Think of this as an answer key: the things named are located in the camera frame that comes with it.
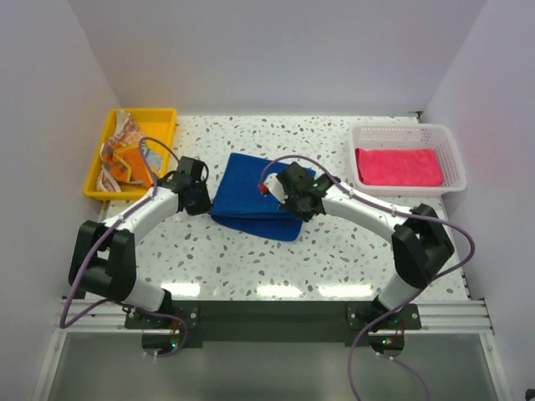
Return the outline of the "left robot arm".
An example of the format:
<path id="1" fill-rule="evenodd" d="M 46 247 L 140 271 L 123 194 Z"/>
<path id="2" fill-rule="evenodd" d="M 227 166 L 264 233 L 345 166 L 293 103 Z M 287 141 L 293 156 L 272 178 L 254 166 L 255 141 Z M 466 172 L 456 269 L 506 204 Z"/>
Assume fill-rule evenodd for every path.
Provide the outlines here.
<path id="1" fill-rule="evenodd" d="M 174 317 L 171 293 L 140 278 L 136 246 L 161 222 L 179 212 L 206 214 L 212 203 L 205 162 L 183 156 L 175 170 L 156 182 L 133 205 L 104 221 L 79 228 L 69 270 L 71 291 L 81 289 L 115 303 L 144 311 L 154 327 Z"/>

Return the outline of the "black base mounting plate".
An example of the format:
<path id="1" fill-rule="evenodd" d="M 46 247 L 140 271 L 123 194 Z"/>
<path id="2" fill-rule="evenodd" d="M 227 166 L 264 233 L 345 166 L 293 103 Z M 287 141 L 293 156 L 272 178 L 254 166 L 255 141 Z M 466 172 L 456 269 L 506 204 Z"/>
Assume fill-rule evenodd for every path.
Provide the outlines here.
<path id="1" fill-rule="evenodd" d="M 172 315 L 188 329 L 185 348 L 204 343 L 343 343 L 350 346 L 359 330 L 373 320 L 369 301 L 173 301 Z M 377 323 L 374 329 L 393 331 L 422 328 L 418 307 L 409 304 Z M 141 330 L 145 349 L 170 350 L 181 340 L 169 318 L 130 312 L 125 328 Z"/>

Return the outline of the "white perforated plastic basket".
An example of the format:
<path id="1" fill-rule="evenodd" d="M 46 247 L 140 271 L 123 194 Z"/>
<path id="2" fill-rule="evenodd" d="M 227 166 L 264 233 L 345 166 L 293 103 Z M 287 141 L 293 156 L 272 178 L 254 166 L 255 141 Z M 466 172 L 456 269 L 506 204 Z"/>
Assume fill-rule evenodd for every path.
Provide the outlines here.
<path id="1" fill-rule="evenodd" d="M 355 151 L 434 150 L 443 181 L 438 186 L 366 185 L 359 178 Z M 466 188 L 464 165 L 447 127 L 439 124 L 357 123 L 348 129 L 349 166 L 358 190 L 375 196 L 438 197 Z"/>

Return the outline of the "blue towel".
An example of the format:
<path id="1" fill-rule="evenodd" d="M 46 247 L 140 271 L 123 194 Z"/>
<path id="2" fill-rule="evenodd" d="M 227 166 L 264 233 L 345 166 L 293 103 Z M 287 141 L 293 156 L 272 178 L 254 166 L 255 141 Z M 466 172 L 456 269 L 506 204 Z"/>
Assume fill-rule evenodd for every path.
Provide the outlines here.
<path id="1" fill-rule="evenodd" d="M 227 228 L 268 240 L 294 241 L 303 221 L 278 208 L 271 196 L 258 189 L 259 179 L 269 161 L 232 153 L 218 186 L 211 218 Z"/>

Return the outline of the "aluminium extrusion rail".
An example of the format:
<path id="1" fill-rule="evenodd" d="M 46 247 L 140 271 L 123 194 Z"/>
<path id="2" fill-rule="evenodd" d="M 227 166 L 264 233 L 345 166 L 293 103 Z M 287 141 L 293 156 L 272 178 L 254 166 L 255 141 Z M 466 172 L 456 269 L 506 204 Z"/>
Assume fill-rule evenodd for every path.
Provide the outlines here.
<path id="1" fill-rule="evenodd" d="M 483 301 L 420 302 L 421 329 L 417 334 L 493 334 L 487 305 Z M 106 303 L 81 317 L 67 332 L 124 332 L 125 313 Z"/>

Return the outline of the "white orange patterned towel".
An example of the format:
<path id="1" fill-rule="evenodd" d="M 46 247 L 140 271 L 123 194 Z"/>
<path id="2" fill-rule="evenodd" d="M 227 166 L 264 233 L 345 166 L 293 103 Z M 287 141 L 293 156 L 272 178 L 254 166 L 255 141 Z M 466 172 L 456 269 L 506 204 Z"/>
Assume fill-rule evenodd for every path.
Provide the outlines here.
<path id="1" fill-rule="evenodd" d="M 116 112 L 114 133 L 100 146 L 99 158 L 102 163 L 96 179 L 96 189 L 103 192 L 121 192 L 121 185 L 133 185 L 148 189 L 153 185 L 150 169 L 160 170 L 163 156 L 140 145 L 145 137 L 140 126 L 130 112 L 120 109 Z"/>

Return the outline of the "yellow plastic bin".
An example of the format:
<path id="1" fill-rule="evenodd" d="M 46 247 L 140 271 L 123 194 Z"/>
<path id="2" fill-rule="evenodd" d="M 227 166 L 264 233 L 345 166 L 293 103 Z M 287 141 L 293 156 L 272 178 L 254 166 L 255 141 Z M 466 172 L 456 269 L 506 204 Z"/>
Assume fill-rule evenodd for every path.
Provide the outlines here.
<path id="1" fill-rule="evenodd" d="M 115 129 L 116 112 L 120 109 L 112 109 L 104 125 L 102 135 L 99 139 L 99 145 L 89 169 L 89 173 L 84 184 L 84 194 L 89 198 L 95 198 L 99 201 L 137 201 L 150 189 L 144 189 L 133 185 L 121 185 L 121 192 L 103 192 L 96 189 L 96 179 L 99 175 L 102 163 L 99 158 L 100 146 L 108 139 Z M 161 168 L 155 174 L 162 177 L 168 171 L 168 161 L 172 153 L 168 149 L 172 146 L 176 131 L 176 110 L 175 109 L 155 109 L 155 108 L 137 108 L 123 109 L 130 112 L 132 118 L 140 126 L 145 134 L 140 140 L 140 145 L 147 144 L 147 147 L 160 153 L 163 156 Z M 148 171 L 153 172 L 148 163 L 145 166 Z"/>

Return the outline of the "pink microfiber towel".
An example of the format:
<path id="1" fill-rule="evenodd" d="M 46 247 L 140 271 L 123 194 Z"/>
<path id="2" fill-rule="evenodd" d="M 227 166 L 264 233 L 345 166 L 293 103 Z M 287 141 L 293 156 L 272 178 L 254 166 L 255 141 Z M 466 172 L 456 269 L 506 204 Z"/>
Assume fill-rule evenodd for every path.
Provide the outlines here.
<path id="1" fill-rule="evenodd" d="M 360 181 L 365 185 L 437 187 L 444 177 L 432 149 L 354 151 Z"/>

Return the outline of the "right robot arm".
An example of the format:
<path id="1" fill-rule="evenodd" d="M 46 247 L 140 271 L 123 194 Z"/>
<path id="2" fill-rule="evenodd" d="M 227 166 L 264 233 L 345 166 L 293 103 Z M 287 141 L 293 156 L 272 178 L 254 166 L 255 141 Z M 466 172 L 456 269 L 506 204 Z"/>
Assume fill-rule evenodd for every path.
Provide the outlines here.
<path id="1" fill-rule="evenodd" d="M 425 290 L 454 253 L 450 237 L 428 205 L 389 205 L 326 173 L 315 178 L 296 162 L 268 175 L 263 184 L 282 209 L 303 221 L 318 215 L 338 217 L 387 240 L 395 273 L 368 312 L 380 327 L 393 327 L 402 318 L 399 304 Z"/>

